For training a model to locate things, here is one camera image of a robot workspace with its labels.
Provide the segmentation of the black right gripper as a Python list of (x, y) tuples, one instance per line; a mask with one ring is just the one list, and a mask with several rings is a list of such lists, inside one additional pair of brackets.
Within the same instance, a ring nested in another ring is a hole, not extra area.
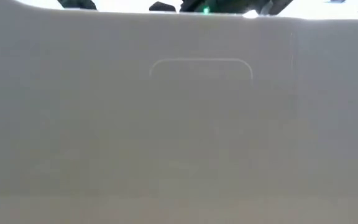
[(167, 3), (164, 3), (164, 2), (161, 2), (161, 1), (156, 1), (149, 7), (149, 11), (154, 11), (154, 12), (175, 12), (176, 8), (171, 4), (167, 4)]

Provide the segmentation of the translucent grey plastic tray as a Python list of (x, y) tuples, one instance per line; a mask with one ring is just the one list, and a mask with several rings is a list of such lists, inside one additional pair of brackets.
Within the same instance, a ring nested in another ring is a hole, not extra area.
[(358, 19), (0, 0), (0, 224), (358, 224)]

